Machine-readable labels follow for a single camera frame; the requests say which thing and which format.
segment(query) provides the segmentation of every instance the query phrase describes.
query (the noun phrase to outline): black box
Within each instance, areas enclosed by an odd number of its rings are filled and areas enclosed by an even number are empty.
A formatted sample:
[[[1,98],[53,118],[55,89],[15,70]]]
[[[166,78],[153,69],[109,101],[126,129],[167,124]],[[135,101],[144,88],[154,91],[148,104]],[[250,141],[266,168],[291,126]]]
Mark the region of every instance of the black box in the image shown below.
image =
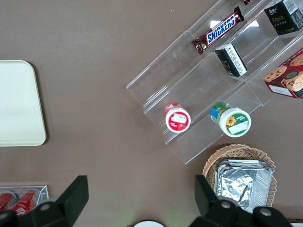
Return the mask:
[[[232,44],[219,46],[215,52],[229,75],[240,77],[247,72],[246,66]]]
[[[303,27],[303,15],[294,0],[276,0],[264,11],[278,35],[299,31]]]

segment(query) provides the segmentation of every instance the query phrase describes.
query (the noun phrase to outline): product box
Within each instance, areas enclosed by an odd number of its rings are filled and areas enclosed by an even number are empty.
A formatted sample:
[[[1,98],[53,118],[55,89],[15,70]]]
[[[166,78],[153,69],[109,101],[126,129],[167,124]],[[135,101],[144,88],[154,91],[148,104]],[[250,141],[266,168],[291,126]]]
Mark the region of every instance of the product box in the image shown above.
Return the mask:
[[[219,46],[215,52],[230,76],[240,77],[247,72],[246,66],[232,44]]]
[[[276,0],[264,10],[278,35],[299,31],[303,15],[294,0]]]
[[[274,93],[303,98],[303,48],[265,76],[264,81]]]

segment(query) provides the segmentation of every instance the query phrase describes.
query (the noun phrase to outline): cookie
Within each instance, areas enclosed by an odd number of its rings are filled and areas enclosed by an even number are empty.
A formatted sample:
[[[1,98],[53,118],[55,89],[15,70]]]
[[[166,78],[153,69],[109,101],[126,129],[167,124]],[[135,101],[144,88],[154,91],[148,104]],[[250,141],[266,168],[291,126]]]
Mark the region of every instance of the cookie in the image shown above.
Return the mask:
[[[303,65],[303,54],[300,54],[299,56],[296,56],[289,64],[290,66],[299,66]]]
[[[303,88],[303,72],[290,72],[285,79],[281,81],[282,85],[291,91],[300,91]]]
[[[270,81],[278,78],[279,76],[281,76],[286,71],[286,69],[287,69],[286,66],[280,66],[280,67],[276,68],[275,70],[273,70],[271,73],[269,73],[267,76],[265,76],[264,80],[266,82],[270,82]]]

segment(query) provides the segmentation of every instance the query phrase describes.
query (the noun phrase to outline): cookie box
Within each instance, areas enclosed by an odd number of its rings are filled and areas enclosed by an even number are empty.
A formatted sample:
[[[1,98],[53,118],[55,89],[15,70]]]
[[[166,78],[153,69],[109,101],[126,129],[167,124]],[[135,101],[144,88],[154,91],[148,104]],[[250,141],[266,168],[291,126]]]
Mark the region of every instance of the cookie box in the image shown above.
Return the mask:
[[[303,48],[264,77],[268,88],[293,98],[303,98]]]

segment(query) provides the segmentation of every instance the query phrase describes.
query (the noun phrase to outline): foil container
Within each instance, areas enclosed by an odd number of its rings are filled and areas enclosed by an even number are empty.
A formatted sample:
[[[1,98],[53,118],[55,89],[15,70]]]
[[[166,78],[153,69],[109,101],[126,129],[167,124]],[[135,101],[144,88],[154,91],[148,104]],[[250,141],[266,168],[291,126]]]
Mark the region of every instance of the foil container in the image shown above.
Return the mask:
[[[214,192],[253,213],[255,207],[266,206],[273,172],[266,161],[222,160],[216,166]]]

